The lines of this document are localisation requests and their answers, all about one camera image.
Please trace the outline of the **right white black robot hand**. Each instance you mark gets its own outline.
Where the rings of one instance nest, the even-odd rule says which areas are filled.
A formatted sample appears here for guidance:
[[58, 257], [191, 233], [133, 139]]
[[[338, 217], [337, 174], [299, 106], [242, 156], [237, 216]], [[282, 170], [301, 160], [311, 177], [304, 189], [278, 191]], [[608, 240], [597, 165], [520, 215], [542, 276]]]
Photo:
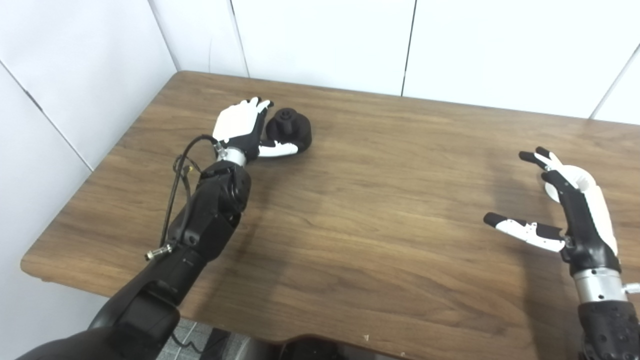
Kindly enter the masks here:
[[594, 178], [587, 176], [581, 181], [571, 178], [569, 166], [542, 146], [518, 155], [519, 159], [542, 169], [542, 180], [556, 190], [566, 219], [566, 231], [562, 234], [558, 227], [494, 212], [484, 215], [484, 223], [537, 248], [560, 253], [563, 262], [569, 264], [571, 275], [601, 268], [621, 273], [610, 214]]

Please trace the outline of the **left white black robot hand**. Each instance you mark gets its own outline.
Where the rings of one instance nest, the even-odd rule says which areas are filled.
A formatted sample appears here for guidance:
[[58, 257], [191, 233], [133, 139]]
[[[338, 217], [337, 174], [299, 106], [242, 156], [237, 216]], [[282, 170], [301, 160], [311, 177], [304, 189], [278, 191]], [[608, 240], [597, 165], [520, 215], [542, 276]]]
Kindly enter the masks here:
[[279, 158], [302, 153], [300, 146], [293, 142], [266, 137], [266, 116], [273, 105], [271, 100], [254, 96], [222, 110], [212, 131], [212, 137], [224, 148], [217, 159], [244, 167], [260, 157]]

